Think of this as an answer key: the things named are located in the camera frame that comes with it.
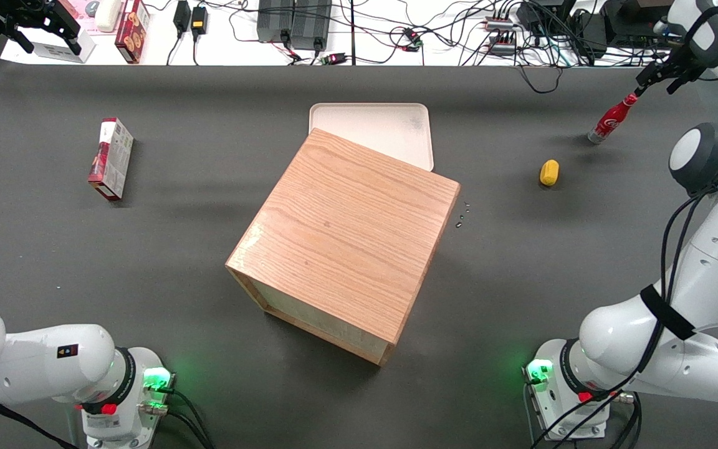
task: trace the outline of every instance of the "white tray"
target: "white tray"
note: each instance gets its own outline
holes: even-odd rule
[[[310,109],[310,133],[313,128],[434,169],[428,109],[419,103],[317,103]]]

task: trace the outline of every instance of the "coca-cola bottle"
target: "coca-cola bottle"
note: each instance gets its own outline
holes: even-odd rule
[[[610,108],[606,115],[600,119],[598,125],[586,135],[589,141],[593,144],[598,144],[606,140],[606,137],[616,130],[620,123],[624,122],[625,117],[628,116],[628,111],[630,111],[630,106],[633,106],[638,99],[639,97],[636,94],[628,94],[621,103]]]

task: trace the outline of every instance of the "black table surface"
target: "black table surface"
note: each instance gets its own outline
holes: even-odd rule
[[[528,71],[542,89],[557,74]],[[520,367],[658,278],[661,233],[685,197],[669,151],[718,119],[718,83],[656,87],[589,145],[635,74],[570,69],[538,95],[493,67],[0,61],[0,315],[9,332],[95,323],[155,350],[220,448],[528,447]],[[382,369],[262,313],[223,267],[319,102],[423,103],[435,171],[462,184],[463,226],[445,232]],[[86,183],[112,116],[136,137],[117,204]],[[548,159],[561,164],[551,190],[538,184]],[[718,447],[718,403],[642,398],[638,447]],[[68,438],[65,407],[16,408]],[[605,441],[578,447],[610,446],[628,409],[613,414]],[[154,447],[195,446],[169,418]],[[0,447],[53,445],[0,417]]]

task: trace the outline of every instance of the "red box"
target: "red box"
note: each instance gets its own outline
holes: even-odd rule
[[[116,117],[102,120],[99,151],[93,159],[88,183],[109,201],[123,198],[123,185],[135,139]]]
[[[148,31],[148,11],[142,0],[127,0],[123,3],[115,46],[129,64],[140,63]]]

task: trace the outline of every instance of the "yellow sponge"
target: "yellow sponge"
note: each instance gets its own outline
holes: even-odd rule
[[[548,187],[555,184],[558,181],[558,162],[552,159],[545,162],[545,165],[542,165],[542,171],[539,172],[539,181]]]

